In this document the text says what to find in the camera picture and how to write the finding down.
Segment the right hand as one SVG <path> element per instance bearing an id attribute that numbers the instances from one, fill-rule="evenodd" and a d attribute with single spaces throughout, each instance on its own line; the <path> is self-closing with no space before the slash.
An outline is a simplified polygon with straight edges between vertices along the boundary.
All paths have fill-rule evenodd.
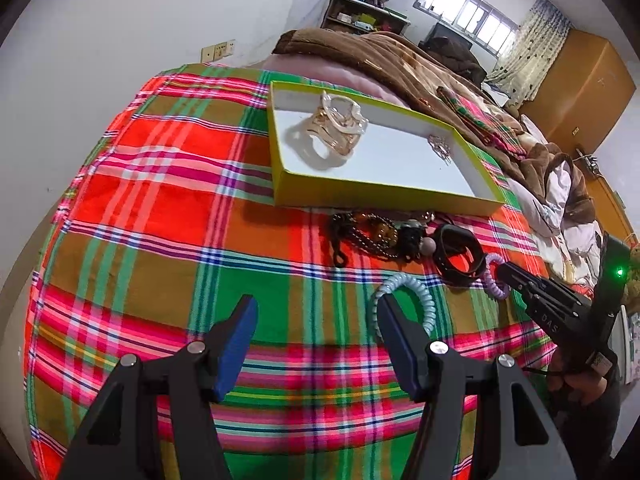
<path id="1" fill-rule="evenodd" d="M 571 401 L 588 405 L 597 401 L 605 393 L 608 381 L 593 370 L 570 374 L 566 370 L 562 350 L 556 347 L 548 366 L 547 386 L 550 391 L 559 391 L 567 387 L 570 389 L 568 397 Z"/>

